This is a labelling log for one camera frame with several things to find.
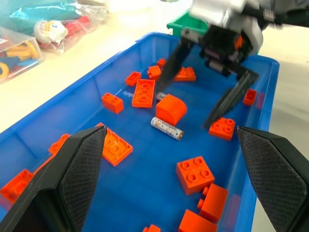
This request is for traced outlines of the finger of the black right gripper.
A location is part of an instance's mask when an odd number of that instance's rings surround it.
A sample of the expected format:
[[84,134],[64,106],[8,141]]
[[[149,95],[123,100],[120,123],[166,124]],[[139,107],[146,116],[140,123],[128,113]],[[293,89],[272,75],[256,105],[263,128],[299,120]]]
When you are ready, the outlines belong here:
[[174,80],[182,68],[182,63],[190,54],[194,43],[182,38],[180,43],[169,56],[159,80],[157,81],[156,91],[163,92]]
[[209,128],[212,123],[234,109],[239,101],[244,98],[247,90],[257,81],[259,74],[247,68],[241,68],[240,71],[236,72],[236,78],[238,80],[236,85],[227,89],[219,99],[202,124],[202,129]]

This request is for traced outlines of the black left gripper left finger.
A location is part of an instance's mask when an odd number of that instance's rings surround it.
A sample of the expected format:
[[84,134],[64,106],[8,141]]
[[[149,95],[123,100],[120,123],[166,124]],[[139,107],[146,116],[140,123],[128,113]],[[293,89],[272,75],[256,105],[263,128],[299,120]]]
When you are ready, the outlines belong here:
[[32,178],[0,232],[81,232],[100,172],[106,126],[70,136]]

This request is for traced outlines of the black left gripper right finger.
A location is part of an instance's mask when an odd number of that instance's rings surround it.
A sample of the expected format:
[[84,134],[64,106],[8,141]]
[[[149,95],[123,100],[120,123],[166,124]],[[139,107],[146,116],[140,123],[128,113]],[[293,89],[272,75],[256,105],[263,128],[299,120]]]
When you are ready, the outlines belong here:
[[276,232],[309,232],[309,160],[286,138],[238,127],[252,187]]

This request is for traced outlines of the green plastic bin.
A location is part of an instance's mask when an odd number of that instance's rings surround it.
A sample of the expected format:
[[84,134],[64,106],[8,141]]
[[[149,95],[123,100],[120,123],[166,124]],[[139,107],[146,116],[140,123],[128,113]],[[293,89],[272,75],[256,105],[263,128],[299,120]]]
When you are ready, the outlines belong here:
[[203,34],[208,30],[209,25],[202,20],[192,17],[187,10],[174,20],[167,23],[166,27],[167,29],[172,30],[172,35],[180,37],[181,31],[184,28]]

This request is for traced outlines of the blue plastic bin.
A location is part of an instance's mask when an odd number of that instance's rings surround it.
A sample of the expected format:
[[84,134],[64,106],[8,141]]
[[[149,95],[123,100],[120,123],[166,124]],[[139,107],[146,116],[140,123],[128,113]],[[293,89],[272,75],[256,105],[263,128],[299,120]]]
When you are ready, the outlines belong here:
[[[217,232],[251,232],[256,194],[236,135],[227,141],[201,128],[222,94],[236,83],[208,69],[192,49],[184,62],[197,79],[175,82],[167,93],[181,99],[186,115],[177,127],[179,141],[151,126],[155,109],[134,108],[134,88],[125,80],[167,58],[179,39],[150,33],[114,55],[52,99],[0,133],[0,188],[24,169],[35,171],[50,156],[49,147],[63,134],[105,124],[133,147],[117,166],[101,162],[96,193],[83,232],[142,232],[151,224],[161,232],[178,232],[185,211],[198,213],[201,193],[186,195],[176,174],[177,163],[202,156],[215,184],[228,190]],[[118,114],[104,108],[101,97],[111,93],[123,100]]]

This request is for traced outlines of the orange four-stud toy brick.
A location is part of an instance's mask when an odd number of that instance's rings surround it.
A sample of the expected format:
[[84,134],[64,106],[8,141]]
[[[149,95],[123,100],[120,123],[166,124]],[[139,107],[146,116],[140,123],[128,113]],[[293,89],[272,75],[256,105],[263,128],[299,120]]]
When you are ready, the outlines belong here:
[[202,156],[178,162],[176,174],[186,195],[202,191],[215,181]]
[[236,122],[233,119],[220,117],[210,126],[209,134],[230,141],[232,140],[235,126]]
[[177,73],[177,75],[174,78],[174,81],[189,81],[193,82],[196,81],[197,77],[195,74],[195,71],[192,67],[182,67],[180,71]]
[[30,183],[33,176],[34,175],[29,170],[24,169],[0,190],[1,195],[8,200],[9,203],[14,204]]

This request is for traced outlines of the orange flat six-stud plate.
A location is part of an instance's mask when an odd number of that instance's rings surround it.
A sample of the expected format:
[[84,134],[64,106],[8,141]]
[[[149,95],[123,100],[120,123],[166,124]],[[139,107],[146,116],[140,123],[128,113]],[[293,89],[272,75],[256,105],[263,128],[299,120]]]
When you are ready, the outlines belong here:
[[133,147],[115,132],[107,128],[102,157],[112,166],[117,166],[133,151]]
[[139,79],[132,99],[132,106],[136,108],[152,108],[155,80]]

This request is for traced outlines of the clear bag of toys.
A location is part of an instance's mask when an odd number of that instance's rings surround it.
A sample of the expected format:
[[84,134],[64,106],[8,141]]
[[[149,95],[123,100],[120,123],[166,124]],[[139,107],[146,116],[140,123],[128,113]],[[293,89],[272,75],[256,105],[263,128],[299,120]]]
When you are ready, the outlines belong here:
[[40,20],[34,25],[33,35],[44,51],[62,54],[73,47],[84,35],[96,30],[105,21],[109,6],[106,3],[68,4],[75,16]]

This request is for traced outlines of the clear box of toys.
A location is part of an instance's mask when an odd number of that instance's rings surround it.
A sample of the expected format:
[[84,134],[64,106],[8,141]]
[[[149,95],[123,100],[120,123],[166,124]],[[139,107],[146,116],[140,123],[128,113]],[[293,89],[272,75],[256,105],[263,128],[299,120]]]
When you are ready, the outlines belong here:
[[34,37],[0,27],[0,84],[44,61]]

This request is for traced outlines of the teal plastic bag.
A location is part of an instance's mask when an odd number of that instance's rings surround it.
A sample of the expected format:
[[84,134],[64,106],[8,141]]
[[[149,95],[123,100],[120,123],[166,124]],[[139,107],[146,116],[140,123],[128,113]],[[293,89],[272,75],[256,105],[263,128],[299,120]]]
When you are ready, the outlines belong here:
[[0,25],[31,36],[41,20],[75,20],[80,16],[75,0],[8,0],[0,10]]

